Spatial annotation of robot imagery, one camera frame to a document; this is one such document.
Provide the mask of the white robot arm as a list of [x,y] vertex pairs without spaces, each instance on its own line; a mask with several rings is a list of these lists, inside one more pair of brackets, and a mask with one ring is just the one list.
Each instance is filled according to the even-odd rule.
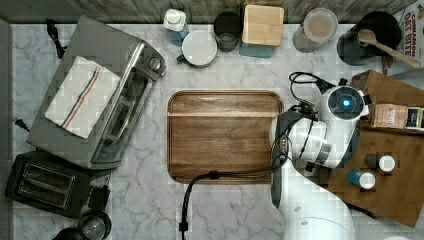
[[352,151],[358,120],[368,113],[362,91],[336,86],[321,95],[312,115],[288,110],[272,120],[271,198],[283,217],[283,240],[355,240],[346,204],[299,173],[294,162],[339,167]]

